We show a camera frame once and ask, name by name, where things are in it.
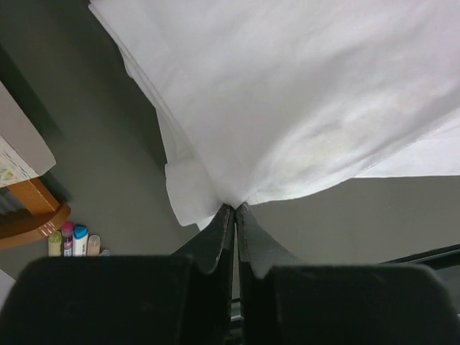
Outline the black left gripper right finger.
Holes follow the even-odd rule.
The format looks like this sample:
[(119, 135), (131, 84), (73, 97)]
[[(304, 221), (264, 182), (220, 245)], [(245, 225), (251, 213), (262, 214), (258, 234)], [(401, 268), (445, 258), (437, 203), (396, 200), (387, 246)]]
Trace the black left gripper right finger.
[(459, 317), (421, 264), (307, 264), (236, 210), (245, 344), (457, 344)]

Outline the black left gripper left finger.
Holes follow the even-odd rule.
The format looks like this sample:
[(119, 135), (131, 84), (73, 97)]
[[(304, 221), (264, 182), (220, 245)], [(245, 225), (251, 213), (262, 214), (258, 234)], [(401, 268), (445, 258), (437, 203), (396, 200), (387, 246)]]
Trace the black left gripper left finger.
[(166, 256), (49, 257), (29, 264), (1, 310), (3, 344), (223, 344), (234, 211)]

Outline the white t-shirt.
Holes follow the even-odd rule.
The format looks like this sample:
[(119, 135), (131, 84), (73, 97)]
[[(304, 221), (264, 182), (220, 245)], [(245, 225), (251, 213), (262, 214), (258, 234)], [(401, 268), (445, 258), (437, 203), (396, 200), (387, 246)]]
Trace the white t-shirt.
[(457, 1), (92, 1), (155, 107), (178, 222), (459, 174)]

